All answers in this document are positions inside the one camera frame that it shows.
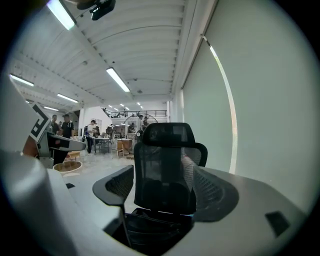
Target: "white panel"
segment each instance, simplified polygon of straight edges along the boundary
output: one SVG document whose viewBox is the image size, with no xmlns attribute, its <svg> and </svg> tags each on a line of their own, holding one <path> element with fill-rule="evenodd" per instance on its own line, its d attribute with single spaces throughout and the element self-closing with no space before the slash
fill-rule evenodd
<svg viewBox="0 0 320 256">
<path fill-rule="evenodd" d="M 22 152 L 38 116 L 6 75 L 1 78 L 0 109 L 3 110 L 0 116 L 0 133 L 3 135 L 0 149 Z"/>
<path fill-rule="evenodd" d="M 206 37 L 223 65 L 234 98 L 235 174 L 273 186 L 309 212 L 320 185 L 320 66 L 310 45 L 295 23 L 268 1 L 219 1 Z M 214 87 L 219 85 L 218 75 L 210 78 Z M 218 107 L 212 100 L 206 108 Z M 211 118 L 202 119 L 203 127 Z M 207 128 L 205 145 L 218 152 L 221 148 L 211 141 L 224 131 L 211 134 L 212 129 Z"/>
<path fill-rule="evenodd" d="M 229 172 L 232 124 L 228 95 L 206 42 L 202 42 L 193 63 L 183 99 L 184 120 L 191 126 L 195 141 L 208 149 L 206 167 Z"/>
</svg>

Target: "white floor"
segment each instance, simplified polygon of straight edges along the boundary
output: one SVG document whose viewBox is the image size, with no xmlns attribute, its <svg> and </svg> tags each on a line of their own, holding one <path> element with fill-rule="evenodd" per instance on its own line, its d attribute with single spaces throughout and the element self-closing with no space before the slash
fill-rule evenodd
<svg viewBox="0 0 320 256">
<path fill-rule="evenodd" d="M 105 171 L 106 176 L 110 175 L 114 172 L 114 168 L 118 166 L 128 166 L 135 165 L 135 161 L 132 159 L 127 159 L 126 157 L 122 157 L 122 154 L 119 155 L 119 159 L 117 154 L 114 153 L 97 153 L 88 154 L 87 150 L 83 150 L 80 153 L 80 157 L 77 157 L 76 160 L 82 162 L 82 167 L 79 170 L 74 171 L 73 175 L 82 175 L 89 174 L 97 171 Z M 138 206 L 134 204 L 135 199 L 135 180 L 133 181 L 133 187 L 131 189 L 130 194 L 128 195 L 124 208 L 126 213 L 132 213 L 134 209 Z"/>
</svg>

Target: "white wall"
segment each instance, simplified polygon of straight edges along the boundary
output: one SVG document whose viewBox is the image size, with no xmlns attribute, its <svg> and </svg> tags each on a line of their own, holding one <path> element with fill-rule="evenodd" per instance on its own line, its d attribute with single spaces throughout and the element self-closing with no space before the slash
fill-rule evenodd
<svg viewBox="0 0 320 256">
<path fill-rule="evenodd" d="M 181 86 L 178 85 L 175 88 L 175 93 L 172 101 L 170 101 L 170 122 L 184 122 L 184 93 L 181 90 Z"/>
<path fill-rule="evenodd" d="M 235 174 L 270 184 L 308 212 L 320 185 L 319 63 L 308 42 L 273 2 L 255 0 L 220 0 L 205 36 L 233 94 Z M 208 147 L 208 166 L 228 171 L 230 107 L 204 43 L 184 88 L 184 116 Z"/>
<path fill-rule="evenodd" d="M 82 135 L 85 126 L 87 126 L 93 119 L 102 120 L 102 127 L 99 127 L 100 133 L 105 133 L 107 127 L 112 124 L 112 120 L 104 113 L 104 111 L 99 106 L 81 109 L 79 115 L 79 130 L 82 129 Z"/>
</svg>

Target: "chair headrest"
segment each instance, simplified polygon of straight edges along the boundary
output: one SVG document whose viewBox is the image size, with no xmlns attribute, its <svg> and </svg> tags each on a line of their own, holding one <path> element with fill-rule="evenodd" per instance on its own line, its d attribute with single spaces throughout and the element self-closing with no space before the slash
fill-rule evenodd
<svg viewBox="0 0 320 256">
<path fill-rule="evenodd" d="M 142 142 L 156 147 L 192 147 L 194 133 L 185 122 L 160 122 L 149 124 L 143 133 Z"/>
</svg>

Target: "security camera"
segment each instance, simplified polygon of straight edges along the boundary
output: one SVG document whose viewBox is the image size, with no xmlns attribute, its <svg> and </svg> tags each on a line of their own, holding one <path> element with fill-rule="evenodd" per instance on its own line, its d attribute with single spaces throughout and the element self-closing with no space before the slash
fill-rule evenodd
<svg viewBox="0 0 320 256">
<path fill-rule="evenodd" d="M 89 0 L 86 2 L 78 2 L 76 7 L 79 10 L 86 10 L 95 6 L 92 9 L 90 9 L 89 12 L 92 14 L 92 20 L 97 21 L 104 15 L 113 11 L 115 5 L 116 0 Z"/>
</svg>

